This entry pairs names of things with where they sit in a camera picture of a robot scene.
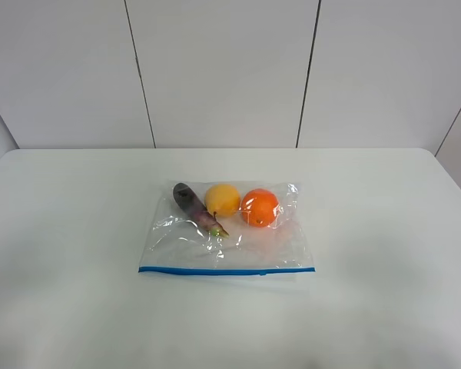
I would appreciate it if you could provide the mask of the clear zip bag blue zipper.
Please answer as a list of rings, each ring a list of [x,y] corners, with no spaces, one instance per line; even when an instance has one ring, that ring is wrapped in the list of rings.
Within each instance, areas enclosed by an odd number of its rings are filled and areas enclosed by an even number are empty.
[[[141,273],[180,276],[240,277],[270,274],[311,273],[315,270],[307,241],[297,219],[300,189],[294,183],[260,183],[228,181],[216,183],[182,182],[204,203],[207,190],[213,185],[233,185],[245,194],[256,188],[273,192],[280,204],[275,222],[265,228],[247,225],[240,207],[229,218],[217,218],[229,234],[215,237],[199,228],[177,206],[169,182],[151,218],[144,252],[138,267]]]

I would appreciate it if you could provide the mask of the yellow lemon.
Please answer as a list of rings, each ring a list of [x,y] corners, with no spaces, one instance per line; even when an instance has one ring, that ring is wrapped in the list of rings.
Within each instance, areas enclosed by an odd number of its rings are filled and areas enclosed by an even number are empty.
[[[212,216],[229,218],[239,210],[240,193],[231,184],[216,184],[207,190],[204,203]]]

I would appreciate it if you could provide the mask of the orange fruit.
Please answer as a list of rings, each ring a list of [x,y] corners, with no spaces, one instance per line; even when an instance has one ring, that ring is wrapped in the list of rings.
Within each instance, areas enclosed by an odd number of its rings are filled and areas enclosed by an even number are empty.
[[[280,204],[276,195],[264,188],[247,192],[241,201],[241,217],[251,227],[268,227],[275,222],[279,213]]]

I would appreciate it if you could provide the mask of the purple eggplant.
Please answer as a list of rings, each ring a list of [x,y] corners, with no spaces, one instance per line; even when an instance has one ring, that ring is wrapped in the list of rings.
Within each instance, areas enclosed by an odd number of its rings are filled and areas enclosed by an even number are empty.
[[[185,183],[177,183],[173,187],[173,198],[177,206],[193,221],[199,228],[204,229],[215,237],[228,238],[229,234],[217,221],[196,195],[196,193]]]

